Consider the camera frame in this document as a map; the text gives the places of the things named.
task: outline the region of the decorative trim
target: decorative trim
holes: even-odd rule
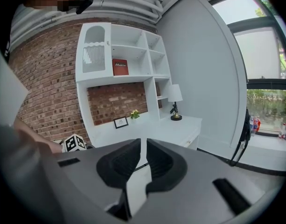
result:
[[[211,153],[209,153],[209,152],[207,152],[205,150],[197,148],[197,151],[201,151],[201,152],[213,155],[216,158],[220,159],[221,161],[223,161],[223,162],[225,162],[227,164],[229,164],[229,162],[230,162],[230,159],[226,159],[224,157],[217,156],[215,154],[211,154]],[[253,172],[256,172],[256,173],[286,177],[286,171],[277,171],[277,170],[271,170],[271,169],[266,169],[266,168],[259,168],[259,167],[255,167],[255,166],[244,164],[244,163],[238,163],[236,165],[236,167],[243,168],[243,169],[246,169],[246,170],[249,170],[249,171],[253,171]]]

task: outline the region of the red book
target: red book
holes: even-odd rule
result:
[[[114,72],[114,76],[129,75],[127,60],[113,59],[113,72]]]

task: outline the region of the small potted plant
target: small potted plant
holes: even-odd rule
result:
[[[140,117],[140,112],[138,110],[133,110],[130,114],[130,118],[135,122],[138,117]]]

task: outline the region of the greenery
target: greenery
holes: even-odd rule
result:
[[[268,1],[268,0],[261,0],[261,1],[267,6],[268,10],[271,11],[271,13],[273,15],[278,15],[277,11],[274,9],[274,7],[270,3],[270,1]],[[256,15],[258,17],[264,17],[265,16],[265,14],[263,13],[261,8],[256,9],[255,12],[256,12]],[[279,40],[278,40],[278,43],[279,43],[279,48],[282,49],[282,44],[281,44],[281,42]],[[286,59],[285,59],[285,56],[284,56],[284,54],[280,54],[279,57],[280,57],[280,60],[281,60],[281,72],[282,73],[286,73]]]
[[[133,112],[130,114],[131,119],[137,119],[139,116],[140,112],[138,110],[133,110]]]
[[[286,91],[248,90],[247,107],[251,115],[266,119],[266,122],[286,119]]]
[[[273,15],[278,15],[277,11],[274,9],[270,1],[268,0],[261,0],[261,1],[265,4],[265,6],[267,6],[268,10],[271,11]],[[261,8],[256,9],[255,12],[258,17],[265,17],[265,14],[263,13]]]

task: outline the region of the white lamp shade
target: white lamp shade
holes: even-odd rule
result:
[[[180,91],[180,87],[178,84],[173,84],[169,86],[168,90],[168,101],[169,102],[177,102],[182,101],[182,95]]]

